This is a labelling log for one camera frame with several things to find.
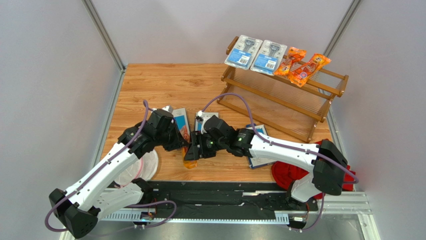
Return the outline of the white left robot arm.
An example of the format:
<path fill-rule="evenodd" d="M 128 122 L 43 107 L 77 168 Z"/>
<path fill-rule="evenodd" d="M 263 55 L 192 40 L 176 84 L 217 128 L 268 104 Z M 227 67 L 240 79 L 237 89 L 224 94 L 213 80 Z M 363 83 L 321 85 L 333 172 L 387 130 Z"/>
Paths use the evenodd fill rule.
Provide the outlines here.
<path fill-rule="evenodd" d="M 149 118 L 127 128 L 108 154 L 85 176 L 65 190 L 48 196 L 53 214 L 64 230 L 76 239 L 88 235 L 99 220 L 124 207 L 149 203 L 153 191 L 146 180 L 136 178 L 126 186 L 105 193 L 105 189 L 127 168 L 162 146 L 173 151 L 188 146 L 178 130 L 171 106 L 154 109 Z"/>

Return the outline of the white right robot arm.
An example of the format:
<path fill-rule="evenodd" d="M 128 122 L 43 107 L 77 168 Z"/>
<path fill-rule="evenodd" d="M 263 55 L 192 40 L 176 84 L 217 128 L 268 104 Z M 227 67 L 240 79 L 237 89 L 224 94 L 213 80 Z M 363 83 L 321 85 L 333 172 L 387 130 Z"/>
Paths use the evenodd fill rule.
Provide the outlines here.
<path fill-rule="evenodd" d="M 233 128 L 212 116 L 204 121 L 201 131 L 192 131 L 184 156 L 186 161 L 215 157 L 225 150 L 236 157 L 270 159 L 307 171 L 288 187 L 289 197 L 299 202 L 324 193 L 339 196 L 343 191 L 348 162 L 335 144 L 302 144 L 277 139 L 249 128 Z"/>

